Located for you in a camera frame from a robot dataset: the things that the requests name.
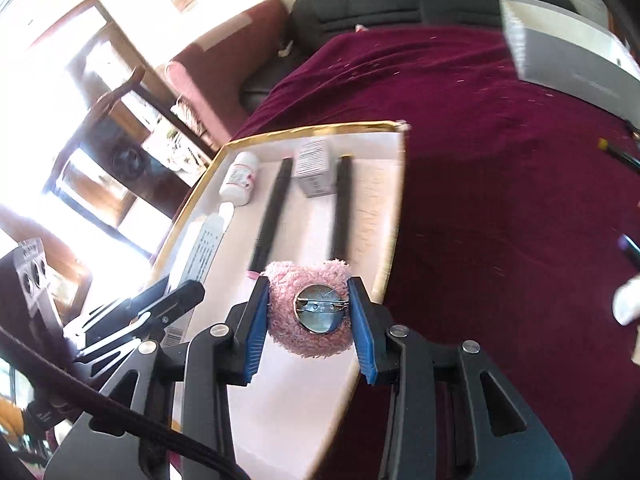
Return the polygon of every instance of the screw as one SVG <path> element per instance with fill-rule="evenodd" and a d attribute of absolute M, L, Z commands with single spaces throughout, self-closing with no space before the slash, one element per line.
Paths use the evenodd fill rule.
<path fill-rule="evenodd" d="M 393 325 L 389 329 L 389 333 L 393 337 L 406 337 L 406 335 L 409 333 L 409 329 L 404 325 Z"/>
<path fill-rule="evenodd" d="M 467 339 L 462 343 L 462 349 L 468 354 L 477 354 L 480 351 L 480 345 L 473 339 Z"/>
<path fill-rule="evenodd" d="M 211 330 L 209 330 L 209 333 L 213 337 L 222 337 L 229 333 L 229 327 L 224 323 L 218 323 L 217 325 L 214 325 L 211 327 Z"/>
<path fill-rule="evenodd" d="M 138 351 L 141 354 L 148 355 L 156 351 L 158 345 L 154 341 L 145 341 L 140 343 L 138 346 Z"/>

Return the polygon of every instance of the blue gripper pad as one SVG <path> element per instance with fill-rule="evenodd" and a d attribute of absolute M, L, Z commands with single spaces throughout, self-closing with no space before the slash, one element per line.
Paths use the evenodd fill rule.
<path fill-rule="evenodd" d="M 353 343 L 356 345 L 360 372 L 366 377 L 367 384 L 375 384 L 378 368 L 376 367 L 374 339 L 362 304 L 363 300 L 369 301 L 369 297 L 360 278 L 350 278 L 347 281 L 347 286 L 349 288 L 351 332 L 353 333 Z"/>
<path fill-rule="evenodd" d="M 267 280 L 261 276 L 258 280 Z M 266 286 L 254 288 L 249 298 L 247 308 L 255 306 L 255 314 L 246 338 L 246 353 L 244 359 L 244 380 L 251 382 L 251 378 L 258 371 L 264 340 L 267 337 L 267 306 L 269 304 L 269 282 Z"/>

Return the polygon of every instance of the open box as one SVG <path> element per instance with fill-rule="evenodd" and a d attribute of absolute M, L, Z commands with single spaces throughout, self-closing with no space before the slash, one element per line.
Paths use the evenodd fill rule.
<path fill-rule="evenodd" d="M 183 341 L 223 322 L 236 303 L 249 298 L 254 281 L 246 270 L 271 186 L 287 156 L 309 137 L 327 140 L 333 156 L 353 155 L 349 261 L 370 298 L 384 297 L 396 244 L 404 177 L 403 122 L 308 126 L 261 134 L 223 146 L 180 213 L 153 269 L 168 274 L 186 228 L 220 208 L 218 190 L 239 152 L 255 153 L 260 169 L 251 201 L 235 208 L 209 272 L 204 300 L 178 320 Z M 270 261 L 311 264 L 328 258 L 335 195 L 307 198 L 292 182 Z M 330 358 L 303 359 L 268 335 L 260 368 L 245 388 L 228 388 L 232 434 L 239 465 L 255 480 L 309 478 L 324 456 L 347 408 L 358 377 L 353 346 Z M 179 428 L 181 384 L 176 387 L 174 427 Z"/>

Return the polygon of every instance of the pink fuzzy object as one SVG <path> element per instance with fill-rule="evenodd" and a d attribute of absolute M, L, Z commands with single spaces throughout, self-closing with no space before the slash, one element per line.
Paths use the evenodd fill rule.
<path fill-rule="evenodd" d="M 296 296 L 307 286 L 322 283 L 348 299 L 349 266 L 340 260 L 301 267 L 293 262 L 273 262 L 265 269 L 269 286 L 269 333 L 274 341 L 302 357 L 329 357 L 351 346 L 351 318 L 348 311 L 340 326 L 328 334 L 314 334 L 300 325 L 294 313 Z"/>

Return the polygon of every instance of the barcode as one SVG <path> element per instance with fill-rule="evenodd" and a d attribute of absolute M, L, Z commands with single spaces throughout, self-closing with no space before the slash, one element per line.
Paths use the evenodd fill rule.
<path fill-rule="evenodd" d="M 180 344 L 183 333 L 184 330 L 176 328 L 175 326 L 168 326 L 164 329 L 164 337 L 162 338 L 160 346 L 162 348 L 167 348 L 168 346 Z"/>

